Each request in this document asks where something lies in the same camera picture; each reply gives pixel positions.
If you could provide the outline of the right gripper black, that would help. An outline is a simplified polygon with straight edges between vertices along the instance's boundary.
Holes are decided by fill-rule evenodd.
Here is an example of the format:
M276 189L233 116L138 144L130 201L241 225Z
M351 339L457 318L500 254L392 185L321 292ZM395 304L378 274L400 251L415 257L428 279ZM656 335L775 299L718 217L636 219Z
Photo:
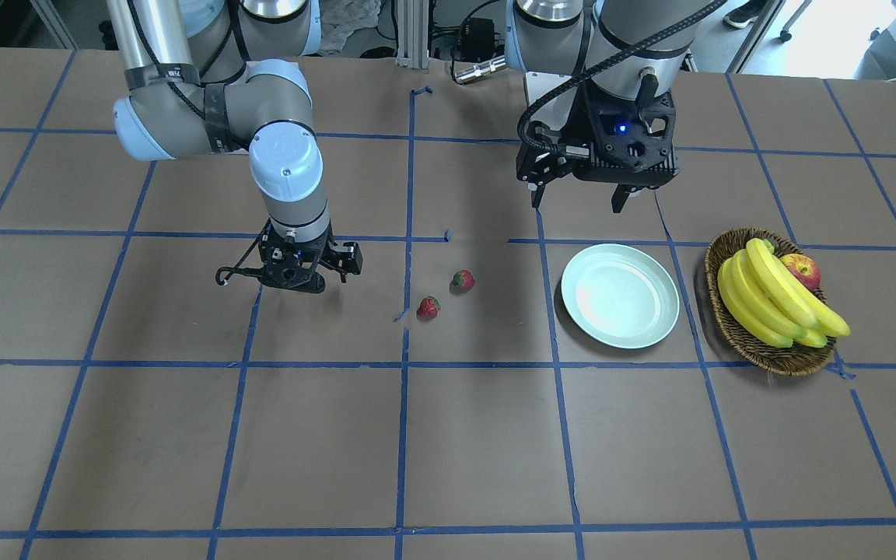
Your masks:
M298 241L294 230L270 222L261 234L258 251L262 262L258 280L269 288L319 294L326 290L326 279L317 270L320 267L337 273L341 282L362 273L359 244L338 243L333 226L326 226L316 238Z

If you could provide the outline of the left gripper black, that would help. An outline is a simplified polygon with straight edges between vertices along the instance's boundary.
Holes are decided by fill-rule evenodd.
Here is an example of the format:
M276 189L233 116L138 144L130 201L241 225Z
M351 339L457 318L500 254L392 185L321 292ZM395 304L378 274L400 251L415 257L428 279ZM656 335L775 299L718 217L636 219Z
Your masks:
M611 211L619 214L639 188L655 189L680 173L673 135L677 110L672 93L626 100L584 82L561 93L520 125L534 141L557 145L559 152L520 146L516 177L530 185L532 207L540 210L545 189L572 174L577 180L617 184Z

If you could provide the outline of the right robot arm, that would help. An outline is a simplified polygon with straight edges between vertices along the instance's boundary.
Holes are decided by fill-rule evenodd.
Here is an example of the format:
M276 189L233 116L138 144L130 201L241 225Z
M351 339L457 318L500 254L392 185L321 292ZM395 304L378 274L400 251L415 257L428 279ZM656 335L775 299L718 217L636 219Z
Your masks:
M320 293L320 269L362 270L355 242L334 238L313 123L295 57L320 49L317 1L110 1L128 94L114 127L142 162L243 150L267 222L251 244L260 266L217 270L264 286Z

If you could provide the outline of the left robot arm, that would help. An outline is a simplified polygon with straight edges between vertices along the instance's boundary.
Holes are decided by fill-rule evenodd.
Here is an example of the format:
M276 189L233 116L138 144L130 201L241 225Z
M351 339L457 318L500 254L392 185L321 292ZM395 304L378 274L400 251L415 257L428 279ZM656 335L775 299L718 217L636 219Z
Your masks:
M701 21L719 1L509 1L505 62L562 81L529 96L518 120L516 178L541 206L572 175L611 184L611 210L674 180L671 88Z

